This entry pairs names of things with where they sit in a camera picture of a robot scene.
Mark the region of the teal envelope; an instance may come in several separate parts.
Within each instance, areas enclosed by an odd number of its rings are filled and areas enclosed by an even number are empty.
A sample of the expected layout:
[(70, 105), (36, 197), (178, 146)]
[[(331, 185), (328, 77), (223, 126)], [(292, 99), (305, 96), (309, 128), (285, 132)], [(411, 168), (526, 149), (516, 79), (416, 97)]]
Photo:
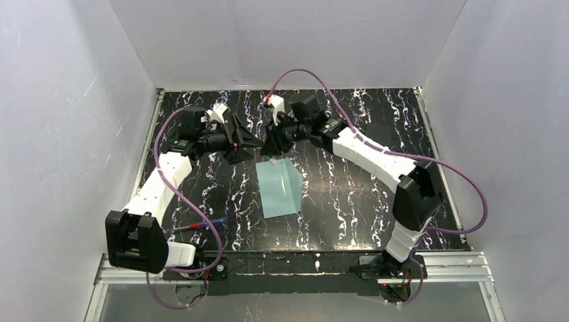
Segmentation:
[(269, 161), (256, 163), (256, 173), (265, 219), (297, 214), (303, 198), (303, 175), (289, 158), (273, 166)]

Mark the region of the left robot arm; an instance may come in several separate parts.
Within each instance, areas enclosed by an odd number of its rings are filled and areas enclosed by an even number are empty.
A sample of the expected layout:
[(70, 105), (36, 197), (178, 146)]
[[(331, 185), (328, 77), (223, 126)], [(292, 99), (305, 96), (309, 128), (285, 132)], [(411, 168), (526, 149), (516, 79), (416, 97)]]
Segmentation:
[[(176, 125), (170, 127), (171, 121)], [(110, 211), (105, 218), (109, 263), (152, 274), (163, 270), (197, 274), (215, 268), (223, 254), (221, 236), (179, 187), (204, 154), (221, 152), (228, 164), (237, 164), (253, 159), (249, 150), (263, 145), (223, 103), (211, 109), (174, 111), (154, 140), (155, 168), (150, 176), (122, 210)], [(165, 238), (162, 220), (173, 197), (186, 203), (213, 233), (217, 255), (211, 263), (200, 258), (199, 246)]]

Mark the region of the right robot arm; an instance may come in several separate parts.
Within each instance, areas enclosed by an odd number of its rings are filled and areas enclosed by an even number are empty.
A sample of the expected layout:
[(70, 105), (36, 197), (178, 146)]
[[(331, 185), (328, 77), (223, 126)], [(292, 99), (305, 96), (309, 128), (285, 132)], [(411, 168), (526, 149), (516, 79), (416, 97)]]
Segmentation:
[(289, 104), (293, 115), (285, 113), (285, 100), (268, 95), (264, 106), (272, 119), (266, 126), (263, 156), (283, 155), (294, 143), (308, 141), (334, 156), (354, 163), (383, 182), (395, 194), (392, 206), (395, 227), (383, 252), (383, 260), (404, 263), (442, 204), (442, 184), (436, 164), (395, 156), (375, 146), (342, 118), (331, 118), (320, 107), (317, 97), (300, 93)]

